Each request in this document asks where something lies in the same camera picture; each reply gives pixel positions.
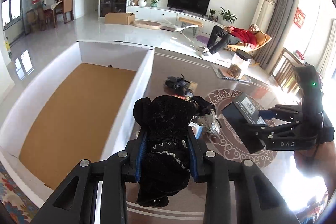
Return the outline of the person right hand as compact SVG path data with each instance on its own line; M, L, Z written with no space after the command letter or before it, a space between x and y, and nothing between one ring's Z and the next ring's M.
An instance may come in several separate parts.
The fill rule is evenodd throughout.
M295 165L305 176L321 176L329 197L335 192L335 143L325 142L310 150L294 151Z

